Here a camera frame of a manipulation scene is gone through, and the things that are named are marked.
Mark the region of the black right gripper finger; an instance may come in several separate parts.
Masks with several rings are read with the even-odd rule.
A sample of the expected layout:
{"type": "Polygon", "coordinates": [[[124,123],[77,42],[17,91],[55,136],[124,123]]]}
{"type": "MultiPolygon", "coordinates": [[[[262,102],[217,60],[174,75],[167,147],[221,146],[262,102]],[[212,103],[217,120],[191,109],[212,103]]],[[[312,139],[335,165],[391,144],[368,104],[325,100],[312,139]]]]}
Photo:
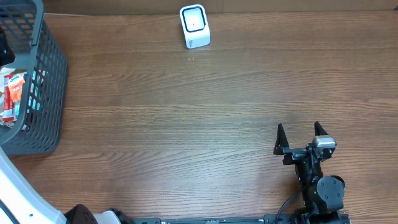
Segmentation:
{"type": "Polygon", "coordinates": [[[275,142],[273,154],[281,156],[284,155],[284,151],[288,149],[290,149],[290,146],[284,131],[284,127],[282,123],[279,123],[277,127],[277,139],[275,142]]]}
{"type": "Polygon", "coordinates": [[[328,135],[328,133],[323,129],[323,127],[321,126],[321,124],[318,121],[316,121],[314,123],[314,130],[315,130],[316,136],[328,135]]]}

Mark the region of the red snack bar wrapper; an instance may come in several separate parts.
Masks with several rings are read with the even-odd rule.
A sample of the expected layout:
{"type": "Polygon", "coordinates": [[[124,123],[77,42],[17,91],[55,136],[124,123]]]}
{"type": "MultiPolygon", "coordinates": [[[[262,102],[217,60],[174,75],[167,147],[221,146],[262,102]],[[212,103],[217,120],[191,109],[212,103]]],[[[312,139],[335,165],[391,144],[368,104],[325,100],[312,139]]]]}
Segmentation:
{"type": "Polygon", "coordinates": [[[4,99],[4,112],[3,112],[3,116],[2,116],[2,120],[4,122],[9,122],[9,121],[15,120],[14,105],[13,105],[13,101],[11,99],[11,92],[9,90],[9,84],[8,84],[8,81],[13,76],[14,76],[13,74],[9,74],[4,77],[5,99],[4,99]]]}

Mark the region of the brown nut snack pouch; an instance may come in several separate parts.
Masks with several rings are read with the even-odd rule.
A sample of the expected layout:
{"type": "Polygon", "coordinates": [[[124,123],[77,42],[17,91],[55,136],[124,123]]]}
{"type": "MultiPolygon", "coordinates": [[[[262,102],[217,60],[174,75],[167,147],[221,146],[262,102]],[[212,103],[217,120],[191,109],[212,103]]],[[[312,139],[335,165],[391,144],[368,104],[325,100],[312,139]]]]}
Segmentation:
{"type": "Polygon", "coordinates": [[[18,101],[17,103],[13,102],[14,105],[14,115],[15,115],[15,120],[14,121],[9,121],[9,122],[4,122],[2,120],[3,112],[4,112],[4,99],[5,99],[5,93],[4,93],[4,77],[9,74],[16,74],[15,68],[7,68],[7,67],[1,67],[1,126],[11,128],[15,125],[15,122],[17,120],[17,117],[19,115],[19,110],[20,110],[20,102],[18,101]]]}

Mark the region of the orange snack packet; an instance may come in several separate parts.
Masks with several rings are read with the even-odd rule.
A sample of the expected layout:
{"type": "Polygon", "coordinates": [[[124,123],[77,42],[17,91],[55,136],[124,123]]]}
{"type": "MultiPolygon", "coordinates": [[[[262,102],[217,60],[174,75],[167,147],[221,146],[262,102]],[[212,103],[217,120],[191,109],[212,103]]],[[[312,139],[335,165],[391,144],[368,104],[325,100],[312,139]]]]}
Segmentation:
{"type": "Polygon", "coordinates": [[[7,85],[10,91],[11,100],[14,103],[17,103],[21,100],[24,83],[24,73],[12,74],[12,76],[8,79],[7,85]]]}

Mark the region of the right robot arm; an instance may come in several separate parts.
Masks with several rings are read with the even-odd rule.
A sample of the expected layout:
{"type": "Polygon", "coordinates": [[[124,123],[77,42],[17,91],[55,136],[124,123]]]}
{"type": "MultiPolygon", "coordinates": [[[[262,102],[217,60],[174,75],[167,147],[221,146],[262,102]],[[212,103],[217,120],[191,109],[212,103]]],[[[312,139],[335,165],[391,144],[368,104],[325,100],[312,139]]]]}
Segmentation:
{"type": "Polygon", "coordinates": [[[283,125],[277,127],[277,139],[273,154],[283,156],[284,165],[295,166],[300,190],[288,198],[279,208],[274,223],[279,223],[285,207],[299,195],[303,208],[286,219],[288,223],[349,223],[349,216],[342,215],[345,182],[337,175],[323,175],[321,163],[332,158],[337,143],[317,121],[315,137],[305,147],[292,149],[289,146],[283,125]]]}

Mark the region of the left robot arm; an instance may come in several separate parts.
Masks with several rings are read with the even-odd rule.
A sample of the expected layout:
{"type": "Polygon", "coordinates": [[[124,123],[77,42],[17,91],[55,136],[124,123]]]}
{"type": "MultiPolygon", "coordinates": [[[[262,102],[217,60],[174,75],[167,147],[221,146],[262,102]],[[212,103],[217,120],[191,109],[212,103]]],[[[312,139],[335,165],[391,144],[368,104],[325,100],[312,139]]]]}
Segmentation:
{"type": "Polygon", "coordinates": [[[82,204],[66,213],[44,200],[1,151],[1,224],[122,224],[132,223],[123,212],[110,209],[93,214],[82,204]]]}

